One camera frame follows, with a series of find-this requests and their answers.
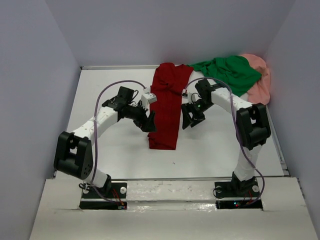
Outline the red t shirt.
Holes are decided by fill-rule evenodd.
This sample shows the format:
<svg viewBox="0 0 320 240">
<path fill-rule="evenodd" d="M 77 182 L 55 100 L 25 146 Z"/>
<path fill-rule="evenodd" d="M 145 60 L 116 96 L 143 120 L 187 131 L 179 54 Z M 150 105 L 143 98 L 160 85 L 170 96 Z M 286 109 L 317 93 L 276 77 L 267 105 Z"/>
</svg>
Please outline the red t shirt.
<svg viewBox="0 0 320 240">
<path fill-rule="evenodd" d="M 150 90 L 157 101 L 150 105 L 155 112 L 156 132 L 148 134 L 152 150 L 175 150 L 179 135 L 182 92 L 187 86 L 193 68 L 184 64 L 162 63 L 155 70 Z"/>
</svg>

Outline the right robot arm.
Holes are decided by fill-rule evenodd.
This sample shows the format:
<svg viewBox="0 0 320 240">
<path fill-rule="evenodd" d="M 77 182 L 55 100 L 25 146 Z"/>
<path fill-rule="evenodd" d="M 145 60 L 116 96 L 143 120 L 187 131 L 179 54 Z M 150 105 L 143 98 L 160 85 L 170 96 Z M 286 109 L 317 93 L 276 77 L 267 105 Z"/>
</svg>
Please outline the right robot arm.
<svg viewBox="0 0 320 240">
<path fill-rule="evenodd" d="M 262 103 L 250 103 L 233 94 L 229 85 L 219 79 L 200 77 L 193 80 L 196 92 L 183 89 L 182 97 L 187 99 L 181 105 L 182 128 L 195 127 L 202 123 L 205 111 L 217 105 L 231 114 L 239 143 L 237 165 L 230 181 L 216 182 L 213 195 L 224 198 L 248 198 L 254 201 L 264 193 L 266 181 L 257 169 L 257 160 L 263 145 L 271 136 L 267 107 Z"/>
</svg>

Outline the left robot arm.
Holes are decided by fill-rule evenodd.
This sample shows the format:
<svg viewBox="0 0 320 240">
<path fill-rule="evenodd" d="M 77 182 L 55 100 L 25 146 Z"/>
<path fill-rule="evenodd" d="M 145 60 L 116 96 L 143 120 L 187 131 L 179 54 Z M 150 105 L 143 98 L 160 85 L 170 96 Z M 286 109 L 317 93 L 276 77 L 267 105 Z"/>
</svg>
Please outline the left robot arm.
<svg viewBox="0 0 320 240">
<path fill-rule="evenodd" d="M 112 190 L 112 178 L 98 170 L 98 138 L 122 119 L 132 120 L 142 132 L 156 132 L 155 112 L 148 112 L 148 106 L 157 97 L 147 88 L 143 91 L 135 103 L 135 91 L 121 86 L 116 96 L 97 106 L 87 122 L 72 132 L 62 132 L 57 139 L 54 169 L 82 180 L 84 190 L 105 199 Z"/>
</svg>

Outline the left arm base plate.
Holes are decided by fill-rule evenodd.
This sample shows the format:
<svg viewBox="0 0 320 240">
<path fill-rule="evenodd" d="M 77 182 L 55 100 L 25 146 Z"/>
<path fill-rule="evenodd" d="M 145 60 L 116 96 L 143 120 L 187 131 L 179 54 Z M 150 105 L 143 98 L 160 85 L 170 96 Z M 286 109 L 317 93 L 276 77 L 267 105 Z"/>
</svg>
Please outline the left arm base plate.
<svg viewBox="0 0 320 240">
<path fill-rule="evenodd" d="M 82 210 L 126 210 L 128 183 L 116 181 L 108 193 L 103 193 L 99 188 L 97 193 L 87 183 L 80 183 L 82 190 L 79 208 Z"/>
</svg>

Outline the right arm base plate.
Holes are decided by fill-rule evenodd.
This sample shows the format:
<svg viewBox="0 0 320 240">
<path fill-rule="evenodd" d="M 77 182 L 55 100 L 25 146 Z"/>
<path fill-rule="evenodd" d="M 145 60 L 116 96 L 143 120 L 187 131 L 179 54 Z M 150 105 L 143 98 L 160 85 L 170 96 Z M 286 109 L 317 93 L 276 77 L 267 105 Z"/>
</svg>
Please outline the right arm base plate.
<svg viewBox="0 0 320 240">
<path fill-rule="evenodd" d="M 230 189 L 229 181 L 219 181 L 214 183 L 212 194 L 215 197 L 215 206 L 218 210 L 235 209 L 263 209 L 262 200 L 259 198 L 260 189 L 255 182 L 252 186 L 242 192 L 235 192 Z"/>
</svg>

